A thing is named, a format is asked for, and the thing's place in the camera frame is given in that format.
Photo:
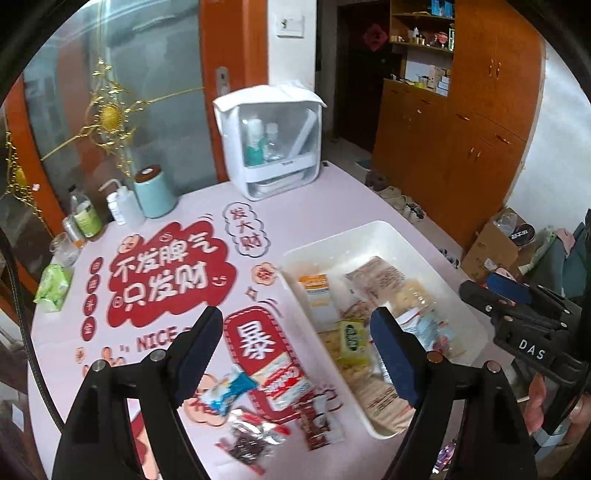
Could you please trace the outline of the person's right hand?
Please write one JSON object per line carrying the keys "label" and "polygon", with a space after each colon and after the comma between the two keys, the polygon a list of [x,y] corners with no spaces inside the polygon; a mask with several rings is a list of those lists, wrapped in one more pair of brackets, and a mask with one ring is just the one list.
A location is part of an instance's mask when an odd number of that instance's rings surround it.
{"label": "person's right hand", "polygon": [[[547,395],[544,377],[540,373],[534,376],[528,393],[529,401],[527,402],[523,416],[528,433],[533,434],[542,427],[544,420],[542,405]],[[571,425],[564,437],[566,444],[573,444],[581,440],[589,428],[591,417],[590,404],[590,395],[584,394],[571,411],[569,415]]]}

